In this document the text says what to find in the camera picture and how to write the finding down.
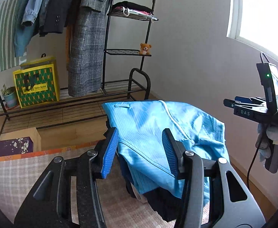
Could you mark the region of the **right white gloved hand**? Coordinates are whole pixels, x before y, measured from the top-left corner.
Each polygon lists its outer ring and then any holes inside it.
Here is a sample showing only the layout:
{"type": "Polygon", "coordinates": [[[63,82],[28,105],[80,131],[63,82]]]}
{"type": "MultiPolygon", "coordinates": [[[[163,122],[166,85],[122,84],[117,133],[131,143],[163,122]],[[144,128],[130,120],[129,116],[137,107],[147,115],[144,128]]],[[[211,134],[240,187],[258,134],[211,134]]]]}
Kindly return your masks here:
{"type": "Polygon", "coordinates": [[[278,127],[265,128],[264,125],[258,124],[258,140],[256,147],[259,146],[259,161],[264,162],[271,157],[270,142],[278,143],[278,127]]]}

